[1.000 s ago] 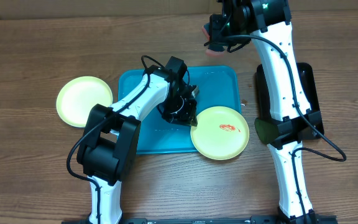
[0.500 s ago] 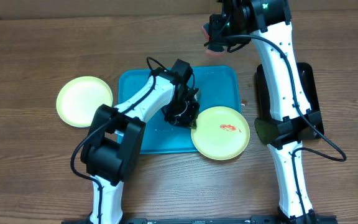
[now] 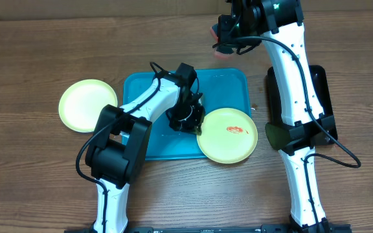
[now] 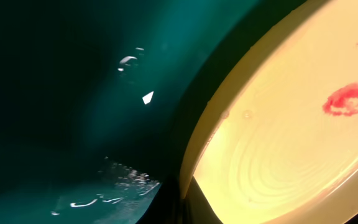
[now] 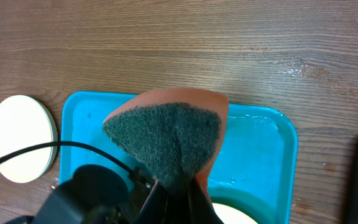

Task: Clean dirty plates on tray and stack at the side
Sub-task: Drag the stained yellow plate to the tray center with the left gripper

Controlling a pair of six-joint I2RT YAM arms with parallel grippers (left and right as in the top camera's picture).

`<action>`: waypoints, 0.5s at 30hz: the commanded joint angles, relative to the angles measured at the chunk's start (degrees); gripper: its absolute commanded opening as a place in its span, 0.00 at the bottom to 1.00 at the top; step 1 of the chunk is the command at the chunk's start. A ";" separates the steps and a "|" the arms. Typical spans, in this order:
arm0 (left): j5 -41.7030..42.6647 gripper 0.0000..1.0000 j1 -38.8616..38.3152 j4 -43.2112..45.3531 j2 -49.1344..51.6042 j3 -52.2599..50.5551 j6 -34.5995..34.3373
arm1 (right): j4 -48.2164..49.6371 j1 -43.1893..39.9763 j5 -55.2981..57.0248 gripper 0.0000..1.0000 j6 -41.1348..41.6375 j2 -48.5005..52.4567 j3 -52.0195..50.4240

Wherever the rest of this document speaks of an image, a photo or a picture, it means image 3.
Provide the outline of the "red sponge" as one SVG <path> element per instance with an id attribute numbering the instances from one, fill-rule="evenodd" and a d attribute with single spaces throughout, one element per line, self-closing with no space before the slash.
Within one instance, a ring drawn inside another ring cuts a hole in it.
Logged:
<path id="1" fill-rule="evenodd" d="M 215 24 L 211 27 L 210 33 L 212 37 L 218 42 L 218 25 Z M 221 60 L 228 60 L 234 54 L 234 50 L 230 47 L 217 47 L 214 51 L 214 56 Z"/>

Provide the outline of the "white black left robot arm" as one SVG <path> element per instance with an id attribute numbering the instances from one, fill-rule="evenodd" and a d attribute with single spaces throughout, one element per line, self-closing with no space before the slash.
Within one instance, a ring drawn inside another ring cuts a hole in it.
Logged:
<path id="1" fill-rule="evenodd" d="M 200 135 L 205 109 L 195 70 L 156 72 L 151 86 L 134 102 L 104 107 L 93 136 L 78 152 L 91 174 L 79 175 L 96 184 L 98 211 L 88 232 L 124 232 L 128 225 L 126 205 L 129 185 L 146 158 L 153 123 L 166 115 L 174 131 Z"/>

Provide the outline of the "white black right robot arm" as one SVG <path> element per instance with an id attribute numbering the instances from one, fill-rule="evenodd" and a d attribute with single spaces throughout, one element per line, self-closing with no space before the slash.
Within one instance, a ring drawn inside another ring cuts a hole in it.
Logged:
<path id="1" fill-rule="evenodd" d="M 315 174 L 318 145 L 337 140 L 321 66 L 308 63 L 300 1 L 231 1 L 212 31 L 222 54 L 242 55 L 264 45 L 271 60 L 267 90 L 271 120 L 265 131 L 286 170 L 291 196 L 288 232 L 335 232 L 322 207 Z"/>

